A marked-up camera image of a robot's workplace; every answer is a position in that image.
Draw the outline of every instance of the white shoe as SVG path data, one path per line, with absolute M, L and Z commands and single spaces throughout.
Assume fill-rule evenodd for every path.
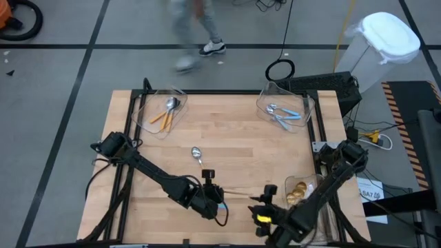
M 209 41 L 207 45 L 199 50 L 199 55 L 210 56 L 214 53 L 224 53 L 226 50 L 227 48 L 222 41 L 220 41 L 219 43 L 213 43 L 213 41 Z
M 177 72 L 188 72 L 198 65 L 199 60 L 192 55 L 182 56 L 178 62 L 176 62 Z

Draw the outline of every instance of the wooden table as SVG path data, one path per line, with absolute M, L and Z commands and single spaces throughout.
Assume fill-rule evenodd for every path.
M 141 132 L 140 153 L 170 174 L 200 177 L 200 167 L 191 148 L 203 152 L 206 168 L 216 170 L 214 182 L 224 189 L 260 195 L 266 184 L 279 186 L 275 203 L 282 204 L 287 176 L 309 176 L 314 166 L 307 128 L 290 134 L 256 116 L 256 95 L 189 95 L 189 110 L 164 140 Z M 335 92 L 319 92 L 322 117 L 328 141 L 342 141 L 345 130 Z M 130 91 L 114 91 L 103 131 L 123 132 Z M 97 163 L 95 172 L 104 166 Z M 92 183 L 85 204 L 78 238 L 88 235 L 109 207 L 115 168 L 100 174 Z M 340 206 L 352 225 L 366 239 L 369 231 L 355 178 L 338 191 Z M 181 244 L 263 244 L 256 237 L 256 226 L 246 196 L 225 195 L 229 221 L 219 227 L 184 209 L 167 198 L 160 185 L 136 171 L 125 225 L 124 243 Z M 119 211 L 114 216 L 112 237 L 116 236 Z M 221 222 L 225 211 L 220 210 Z

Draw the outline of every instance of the clear bowl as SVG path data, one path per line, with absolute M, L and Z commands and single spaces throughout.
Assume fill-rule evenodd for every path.
M 274 114 L 281 116 L 282 119 L 277 120 L 273 114 L 268 113 L 267 106 L 270 104 L 276 105 Z M 309 118 L 311 118 L 311 113 L 314 109 L 315 102 L 310 96 L 299 96 L 279 88 L 274 82 L 269 82 L 260 93 L 260 96 L 256 101 L 256 105 L 256 114 L 259 118 L 287 130 L 288 132 L 297 132 L 300 128 L 306 126 Z M 282 109 L 296 112 L 300 116 L 300 119 L 285 119 L 293 115 L 283 111 Z
M 287 202 L 287 195 L 289 193 L 292 193 L 295 189 L 298 183 L 303 182 L 306 184 L 306 191 L 305 196 L 303 199 L 308 198 L 312 191 L 317 188 L 317 186 L 324 180 L 324 177 L 322 175 L 311 175 L 306 177 L 296 177 L 296 176 L 290 176 L 286 178 L 285 180 L 285 192 L 283 195 L 283 202 L 285 204 L 285 208 L 289 209 L 292 207 L 292 204 L 289 204 Z M 311 239 L 314 237 L 314 240 L 312 241 L 312 244 L 314 245 L 321 245 L 325 244 L 327 242 L 332 241 L 338 241 L 338 231 L 337 231 L 337 224 L 335 216 L 331 210 L 331 207 L 326 204 L 318 213 L 318 219 L 317 219 L 317 231 L 316 235 L 314 237 L 314 230 L 311 231 L 311 233 L 301 242 L 301 244 L 306 244 L 311 241 Z
M 164 116 L 153 123 L 150 123 L 150 121 L 167 111 L 167 100 L 170 97 L 177 98 L 180 104 L 172 112 L 173 119 L 171 124 L 169 123 L 161 129 L 161 123 Z M 157 90 L 155 94 L 147 95 L 147 100 L 144 106 L 132 114 L 132 120 L 145 131 L 153 134 L 154 137 L 158 139 L 163 139 L 173 130 L 173 128 L 182 119 L 184 114 L 188 111 L 188 106 L 186 105 L 186 103 L 187 94 L 184 93 L 182 90 L 176 88 L 172 88 L 169 90 Z M 143 115 L 141 122 L 138 121 L 139 114 Z

